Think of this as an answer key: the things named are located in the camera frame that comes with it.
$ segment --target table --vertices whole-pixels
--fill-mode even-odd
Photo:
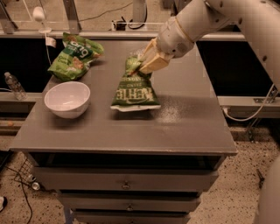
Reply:
[[[130,53],[147,41],[100,40],[105,54],[79,81],[91,104],[77,119],[37,100],[10,149],[24,152],[46,189],[88,223],[187,223],[200,195],[218,178],[234,140],[195,47],[153,73],[162,108],[111,110]],[[45,91],[59,84],[52,77]]]

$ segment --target plastic bottle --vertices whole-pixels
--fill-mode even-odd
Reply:
[[[24,88],[22,87],[22,85],[20,84],[20,82],[18,81],[17,77],[10,73],[5,73],[4,75],[5,75],[5,81],[7,85],[9,86],[10,90],[14,93],[16,98],[19,101],[26,99],[27,94]]]

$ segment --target snack bag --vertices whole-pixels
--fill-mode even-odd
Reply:
[[[78,35],[63,33],[64,50],[54,60],[48,72],[62,81],[75,81],[89,69],[90,63],[100,57],[102,45]]]
[[[115,92],[112,109],[135,111],[145,109],[160,109],[160,103],[151,86],[151,73],[144,74],[137,69],[141,62],[137,56],[126,60],[126,72]]]

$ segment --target drawer knob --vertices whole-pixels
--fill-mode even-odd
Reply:
[[[129,204],[128,208],[126,209],[128,212],[133,212],[133,207],[131,204]]]
[[[122,189],[123,190],[129,190],[130,189],[130,185],[128,181],[124,181],[124,184],[122,185]]]

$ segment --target white bowl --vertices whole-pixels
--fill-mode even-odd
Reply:
[[[52,87],[45,95],[45,105],[57,116],[76,118],[89,105],[90,89],[78,81],[63,82]]]

